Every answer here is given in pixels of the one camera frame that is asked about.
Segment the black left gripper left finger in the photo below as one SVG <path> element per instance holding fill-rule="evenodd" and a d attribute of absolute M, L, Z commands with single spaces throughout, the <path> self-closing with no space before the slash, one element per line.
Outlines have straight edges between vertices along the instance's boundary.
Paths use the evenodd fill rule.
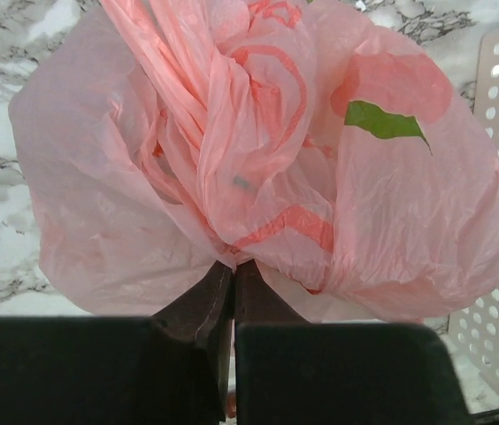
<path fill-rule="evenodd" d="M 232 270 L 144 317 L 0 317 L 0 424 L 217 424 Z"/>

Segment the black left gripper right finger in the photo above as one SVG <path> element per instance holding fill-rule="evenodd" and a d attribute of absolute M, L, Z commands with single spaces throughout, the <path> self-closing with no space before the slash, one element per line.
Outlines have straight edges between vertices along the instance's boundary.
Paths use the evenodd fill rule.
<path fill-rule="evenodd" d="M 235 274 L 241 424 L 469 424 L 448 350 L 422 325 L 313 324 L 254 262 Z"/>

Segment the pink plastic bag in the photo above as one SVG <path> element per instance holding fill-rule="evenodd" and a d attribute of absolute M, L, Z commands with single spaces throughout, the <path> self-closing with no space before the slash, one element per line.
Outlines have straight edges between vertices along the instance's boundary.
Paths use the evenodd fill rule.
<path fill-rule="evenodd" d="M 11 100 L 51 285 L 152 314 L 255 260 L 313 321 L 499 285 L 499 158 L 404 35 L 338 1 L 105 1 Z"/>

